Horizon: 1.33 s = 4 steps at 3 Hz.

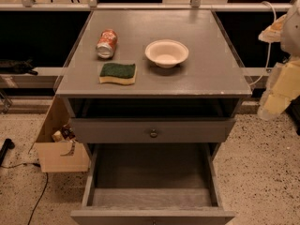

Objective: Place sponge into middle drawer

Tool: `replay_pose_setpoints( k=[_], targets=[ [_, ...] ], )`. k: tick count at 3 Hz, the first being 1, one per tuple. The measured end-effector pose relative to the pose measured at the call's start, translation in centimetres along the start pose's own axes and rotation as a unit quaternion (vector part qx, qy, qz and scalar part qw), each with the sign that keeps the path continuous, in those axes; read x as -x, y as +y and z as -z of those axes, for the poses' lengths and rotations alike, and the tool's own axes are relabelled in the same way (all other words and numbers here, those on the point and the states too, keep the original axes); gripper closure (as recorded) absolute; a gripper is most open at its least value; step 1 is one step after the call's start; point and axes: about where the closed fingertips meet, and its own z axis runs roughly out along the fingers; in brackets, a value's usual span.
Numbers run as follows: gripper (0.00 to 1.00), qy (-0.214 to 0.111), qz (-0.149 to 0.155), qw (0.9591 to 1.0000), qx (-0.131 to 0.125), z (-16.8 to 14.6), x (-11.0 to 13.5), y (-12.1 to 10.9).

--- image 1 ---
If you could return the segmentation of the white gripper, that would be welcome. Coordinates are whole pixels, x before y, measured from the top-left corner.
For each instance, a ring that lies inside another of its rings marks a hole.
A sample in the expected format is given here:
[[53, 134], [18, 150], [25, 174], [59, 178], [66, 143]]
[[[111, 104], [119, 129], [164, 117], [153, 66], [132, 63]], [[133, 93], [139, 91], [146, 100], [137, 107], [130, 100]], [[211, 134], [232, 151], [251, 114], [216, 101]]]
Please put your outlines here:
[[[258, 39], [267, 43], [280, 42], [285, 18], [286, 15], [282, 15], [276, 19], [261, 31]], [[267, 80], [257, 114], [265, 121], [275, 119], [299, 96], [300, 60], [293, 60], [284, 65], [277, 63]]]

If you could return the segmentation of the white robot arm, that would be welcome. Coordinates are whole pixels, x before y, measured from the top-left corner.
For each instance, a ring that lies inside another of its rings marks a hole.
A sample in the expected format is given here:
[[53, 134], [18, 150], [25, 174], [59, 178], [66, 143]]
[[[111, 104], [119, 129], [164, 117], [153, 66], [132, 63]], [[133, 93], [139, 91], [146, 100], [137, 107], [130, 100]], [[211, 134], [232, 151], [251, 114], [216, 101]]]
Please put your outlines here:
[[261, 31], [258, 39], [269, 44], [279, 42], [281, 50], [290, 55], [287, 62], [272, 69], [260, 100], [259, 117], [271, 120], [300, 96], [300, 0]]

